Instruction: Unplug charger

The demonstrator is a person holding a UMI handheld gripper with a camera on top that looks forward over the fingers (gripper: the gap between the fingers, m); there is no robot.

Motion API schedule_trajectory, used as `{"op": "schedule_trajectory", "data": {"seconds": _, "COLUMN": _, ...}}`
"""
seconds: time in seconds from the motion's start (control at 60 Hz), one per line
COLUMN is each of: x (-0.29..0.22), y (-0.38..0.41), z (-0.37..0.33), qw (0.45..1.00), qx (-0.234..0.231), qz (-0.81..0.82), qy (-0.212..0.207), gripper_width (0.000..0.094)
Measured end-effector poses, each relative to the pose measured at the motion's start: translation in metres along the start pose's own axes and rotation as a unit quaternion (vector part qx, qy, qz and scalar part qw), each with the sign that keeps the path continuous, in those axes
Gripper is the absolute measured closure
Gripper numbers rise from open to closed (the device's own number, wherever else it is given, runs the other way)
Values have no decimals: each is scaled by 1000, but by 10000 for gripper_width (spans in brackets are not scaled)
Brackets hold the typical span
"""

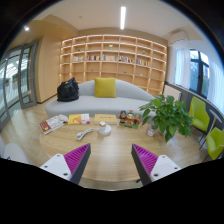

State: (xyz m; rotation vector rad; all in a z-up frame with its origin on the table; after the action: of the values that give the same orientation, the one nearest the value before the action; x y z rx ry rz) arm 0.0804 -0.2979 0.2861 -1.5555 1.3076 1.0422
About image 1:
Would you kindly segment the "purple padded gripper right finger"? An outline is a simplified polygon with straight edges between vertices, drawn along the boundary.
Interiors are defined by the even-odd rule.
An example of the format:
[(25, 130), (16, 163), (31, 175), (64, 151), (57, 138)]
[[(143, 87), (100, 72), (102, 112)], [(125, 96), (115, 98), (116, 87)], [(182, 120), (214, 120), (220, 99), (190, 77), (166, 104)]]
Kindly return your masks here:
[(168, 156), (157, 156), (136, 144), (132, 145), (131, 154), (143, 185), (148, 185), (180, 170), (180, 167)]

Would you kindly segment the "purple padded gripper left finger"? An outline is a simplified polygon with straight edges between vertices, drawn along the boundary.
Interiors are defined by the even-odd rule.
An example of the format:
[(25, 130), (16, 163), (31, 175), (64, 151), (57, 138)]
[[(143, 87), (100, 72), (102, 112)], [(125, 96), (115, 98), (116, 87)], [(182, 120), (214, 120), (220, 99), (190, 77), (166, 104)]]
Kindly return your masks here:
[(41, 169), (74, 184), (79, 184), (90, 154), (91, 145), (85, 144), (65, 155), (55, 154), (41, 166)]

